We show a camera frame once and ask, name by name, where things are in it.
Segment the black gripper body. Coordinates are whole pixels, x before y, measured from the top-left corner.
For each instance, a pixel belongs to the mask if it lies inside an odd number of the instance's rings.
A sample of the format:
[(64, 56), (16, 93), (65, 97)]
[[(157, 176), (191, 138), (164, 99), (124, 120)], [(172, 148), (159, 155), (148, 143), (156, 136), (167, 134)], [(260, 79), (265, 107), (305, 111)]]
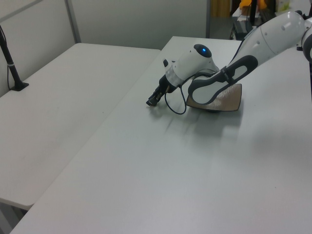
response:
[(164, 75), (160, 80), (159, 80), (159, 88), (160, 91), (159, 93), (161, 96), (165, 95), (166, 93), (172, 93), (176, 87), (173, 86), (168, 80), (166, 75)]

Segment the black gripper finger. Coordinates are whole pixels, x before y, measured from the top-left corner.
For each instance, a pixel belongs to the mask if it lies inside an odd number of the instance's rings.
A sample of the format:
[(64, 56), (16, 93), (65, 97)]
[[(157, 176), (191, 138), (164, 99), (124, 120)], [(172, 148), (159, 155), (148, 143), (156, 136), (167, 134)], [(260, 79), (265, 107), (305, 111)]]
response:
[(159, 102), (159, 100), (157, 99), (157, 96), (158, 96), (157, 93), (152, 94), (146, 101), (146, 104), (148, 106), (156, 106), (157, 103)]
[(156, 106), (162, 97), (163, 97), (163, 93), (159, 93), (158, 95), (153, 95), (151, 99), (151, 106)]

